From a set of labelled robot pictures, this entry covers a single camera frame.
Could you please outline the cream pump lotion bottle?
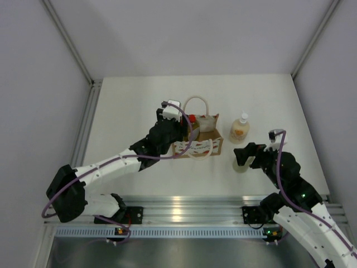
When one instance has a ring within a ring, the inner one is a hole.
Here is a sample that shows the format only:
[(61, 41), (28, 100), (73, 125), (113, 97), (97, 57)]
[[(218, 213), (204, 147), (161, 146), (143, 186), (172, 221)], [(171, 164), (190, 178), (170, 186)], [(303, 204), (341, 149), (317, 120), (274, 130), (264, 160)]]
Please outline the cream pump lotion bottle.
[(248, 114), (243, 111), (240, 117), (231, 124), (229, 140), (233, 144), (239, 144), (245, 140), (250, 130), (248, 118)]

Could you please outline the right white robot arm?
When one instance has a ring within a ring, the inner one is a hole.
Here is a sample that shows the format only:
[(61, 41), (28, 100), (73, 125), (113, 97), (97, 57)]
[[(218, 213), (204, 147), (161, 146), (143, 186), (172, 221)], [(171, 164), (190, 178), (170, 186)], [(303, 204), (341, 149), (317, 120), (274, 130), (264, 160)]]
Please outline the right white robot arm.
[(234, 149), (238, 166), (251, 157), (279, 190), (260, 201), (248, 224), (279, 224), (310, 254), (318, 267), (356, 267), (356, 248), (333, 220), (315, 188), (300, 176), (300, 165), (289, 152), (251, 142)]

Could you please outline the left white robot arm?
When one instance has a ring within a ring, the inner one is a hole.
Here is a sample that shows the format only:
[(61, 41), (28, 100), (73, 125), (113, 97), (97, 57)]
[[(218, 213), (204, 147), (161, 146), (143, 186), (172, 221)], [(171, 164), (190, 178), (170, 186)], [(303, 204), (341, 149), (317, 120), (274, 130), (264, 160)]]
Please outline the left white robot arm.
[(180, 102), (168, 100), (157, 109), (157, 121), (143, 139), (123, 152), (96, 164), (81, 167), (64, 165), (57, 171), (46, 191), (49, 203), (42, 211), (49, 218), (49, 208), (61, 223), (80, 216), (93, 216), (96, 223), (120, 223), (125, 219), (127, 206), (115, 193), (98, 194), (105, 183), (123, 175), (138, 173), (168, 157), (168, 149), (187, 134), (188, 116)]

